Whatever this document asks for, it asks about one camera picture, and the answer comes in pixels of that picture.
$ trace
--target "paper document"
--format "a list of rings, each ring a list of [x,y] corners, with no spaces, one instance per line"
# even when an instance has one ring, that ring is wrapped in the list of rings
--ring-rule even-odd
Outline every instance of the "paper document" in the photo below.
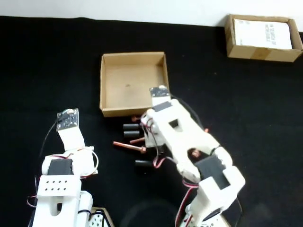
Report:
[[[287,23],[234,19],[234,29],[236,45],[292,49]]]

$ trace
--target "cardboard box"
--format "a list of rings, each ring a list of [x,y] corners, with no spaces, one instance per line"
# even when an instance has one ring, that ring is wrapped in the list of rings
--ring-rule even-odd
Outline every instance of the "cardboard box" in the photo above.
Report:
[[[255,46],[242,46],[235,43],[235,31],[233,19],[252,21],[276,21],[289,25],[292,50],[280,50]],[[257,17],[229,15],[225,24],[225,38],[227,55],[230,58],[245,58],[267,61],[295,61],[303,53],[303,45],[298,32],[297,25],[293,19],[286,17]]]
[[[169,89],[164,52],[104,54],[100,76],[100,109],[105,117],[141,115],[152,106],[149,88]]]

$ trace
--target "copper rod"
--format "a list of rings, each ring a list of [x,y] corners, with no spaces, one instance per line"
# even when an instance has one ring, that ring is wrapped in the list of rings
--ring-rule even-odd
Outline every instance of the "copper rod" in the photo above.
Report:
[[[138,121],[138,120],[141,120],[141,118],[140,117],[137,117],[137,116],[132,116],[132,122],[136,122],[136,121]]]
[[[134,146],[134,145],[129,145],[129,144],[120,143],[120,142],[116,142],[116,141],[113,142],[113,145],[123,147],[123,148],[132,149],[132,150],[137,150],[137,151],[140,151],[141,154],[146,153],[146,147],[137,147],[137,146]]]
[[[142,137],[142,138],[139,138],[136,140],[131,140],[131,141],[129,141],[129,143],[134,144],[134,143],[139,143],[139,142],[143,142],[143,141],[145,141],[145,137]]]

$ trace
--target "black cylinder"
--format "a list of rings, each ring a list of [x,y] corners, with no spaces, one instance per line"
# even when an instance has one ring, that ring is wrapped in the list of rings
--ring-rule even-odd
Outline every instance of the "black cylinder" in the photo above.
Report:
[[[139,130],[139,124],[124,124],[123,130],[125,130],[125,131]]]
[[[146,160],[135,160],[135,165],[142,167],[152,167],[152,162]]]
[[[124,138],[136,138],[140,136],[139,131],[124,131]]]

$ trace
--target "white robotic arm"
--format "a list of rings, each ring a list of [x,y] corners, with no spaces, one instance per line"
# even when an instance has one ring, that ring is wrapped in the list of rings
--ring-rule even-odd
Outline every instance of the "white robotic arm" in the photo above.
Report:
[[[220,214],[237,198],[245,179],[232,165],[229,153],[209,133],[201,129],[190,113],[176,99],[170,99],[163,86],[151,88],[153,108],[141,119],[147,147],[166,145],[177,170],[186,179],[197,183],[197,196],[186,208],[187,226],[200,227],[215,223],[227,226]],[[208,155],[193,163],[188,154],[196,151]]]
[[[80,179],[98,173],[98,157],[94,147],[85,146],[78,109],[58,113],[57,119],[65,152],[46,156],[43,161],[33,227],[88,227],[93,199],[81,191]]]

